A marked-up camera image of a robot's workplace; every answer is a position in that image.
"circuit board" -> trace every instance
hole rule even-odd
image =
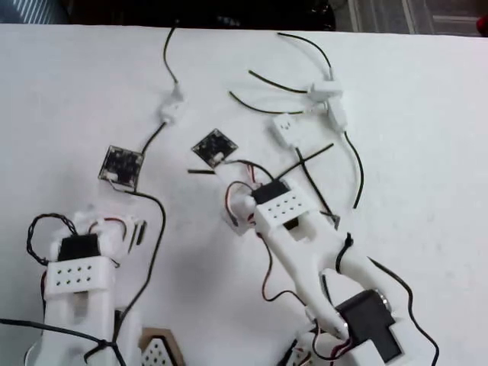
[[[232,154],[237,147],[227,136],[215,129],[191,150],[200,156],[211,168],[215,168],[227,156]]]
[[[135,188],[143,161],[144,155],[140,152],[109,146],[98,179]]]

